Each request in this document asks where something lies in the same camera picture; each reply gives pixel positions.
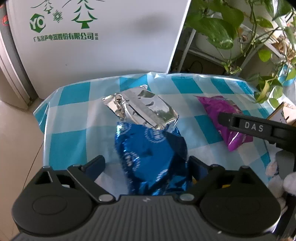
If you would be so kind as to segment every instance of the beige floor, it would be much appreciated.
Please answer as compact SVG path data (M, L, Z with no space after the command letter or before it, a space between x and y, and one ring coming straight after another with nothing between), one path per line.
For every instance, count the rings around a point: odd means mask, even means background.
M35 107L23 111L0 101L0 241L18 233L13 202L42 166L44 135L32 114Z

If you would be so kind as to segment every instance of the potted plant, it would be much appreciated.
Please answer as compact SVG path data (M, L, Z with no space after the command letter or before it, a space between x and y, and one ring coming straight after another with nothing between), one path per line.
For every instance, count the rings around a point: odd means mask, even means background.
M244 0L244 4L248 6L245 11L236 8L233 1L192 0L185 26L196 29L199 34L207 38L207 41L219 53L228 74L241 71L235 65L237 59L246 56L250 50L274 37L276 32L283 33L284 39L289 40L287 51L283 52L285 59L275 64L272 75L255 74L247 80L258 82L258 92L254 93L256 102L262 103L269 99L270 104L276 108L279 105L278 98L282 96L282 79L286 81L296 76L296 58L291 58L291 52L296 44L295 11L286 0ZM265 18L257 14L256 8L258 7L266 9L270 15L268 19L266 13L263 14ZM292 21L293 28L283 24L290 21ZM250 26L251 31L248 35L240 27L243 22ZM264 28L263 34L258 34L259 28ZM235 52L237 45L240 53L234 56L232 51ZM264 62L267 62L272 55L269 50L265 49L260 50L258 54Z

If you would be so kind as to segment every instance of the teal and white tablecloth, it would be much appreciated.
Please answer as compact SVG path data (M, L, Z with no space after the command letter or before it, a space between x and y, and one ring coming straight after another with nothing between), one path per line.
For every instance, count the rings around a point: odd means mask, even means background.
M222 95L237 104L244 114L260 118L272 113L272 107L268 103L254 103L255 89L243 80L202 74L151 72L83 81L57 89L34 112L45 134L44 165L66 169L103 155L108 182L113 188L121 189L120 185L124 188L119 183L123 174L117 173L120 166L114 148L119 119L103 104L102 98L143 84L179 113L177 127L186 140L189 155L226 169L248 165L264 183L268 182L265 168L270 157L264 141L254 137L253 142L229 152L196 96Z

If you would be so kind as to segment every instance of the green tree logo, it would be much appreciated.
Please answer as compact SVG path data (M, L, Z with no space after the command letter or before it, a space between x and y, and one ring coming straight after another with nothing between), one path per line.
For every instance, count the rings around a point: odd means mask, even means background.
M78 0L78 4L79 4L79 8L74 12L77 15L74 19L72 19L72 21L81 23L81 29L89 28L88 24L94 20L97 20L97 18L95 18L90 13L90 11L94 10L94 8L91 8L89 6L89 0Z
M40 33L45 28L44 16L35 13L30 19L30 27L33 31Z
M50 11L53 9L53 7L52 7L52 4L51 4L51 2L49 0L44 0L39 5L37 5L35 7L31 7L31 8L37 8L37 7L41 6L42 4L44 4L43 5L44 10L43 11L47 12L47 14L50 14Z

